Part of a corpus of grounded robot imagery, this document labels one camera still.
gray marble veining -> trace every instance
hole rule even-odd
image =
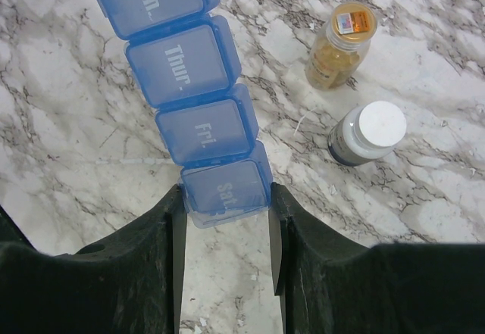
[[[358,0],[380,20],[368,58],[338,92],[318,92],[308,51],[346,1],[214,11],[233,31],[275,180],[365,245],[485,241],[485,0]],[[95,0],[0,0],[0,203],[49,254],[109,234],[177,181],[123,47]],[[403,109],[407,137],[381,161],[341,167],[328,132],[378,99]],[[182,333],[279,333],[271,290],[264,214],[189,225]]]

black object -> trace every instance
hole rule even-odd
[[[286,334],[485,333],[485,245],[367,249],[277,184],[269,220]]]
[[[186,214],[176,186],[74,255],[40,254],[2,219],[1,334],[178,334]]]
[[[17,242],[32,247],[26,236],[0,205],[0,244],[2,242]]]

gold bottle cap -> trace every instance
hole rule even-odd
[[[358,2],[344,3],[335,8],[331,22],[334,34],[344,42],[368,41],[377,29],[374,12]]]

white bottle cap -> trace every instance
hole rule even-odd
[[[381,148],[394,146],[406,134],[404,114],[399,107],[388,101],[375,101],[366,105],[357,124],[362,137]]]

supplement bottle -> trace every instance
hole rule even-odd
[[[330,132],[328,151],[342,165],[358,166],[388,155],[406,133],[401,110],[375,101],[351,110]]]
[[[310,84],[320,90],[345,84],[367,55],[376,28],[366,5],[350,2],[335,8],[311,48],[305,68]]]

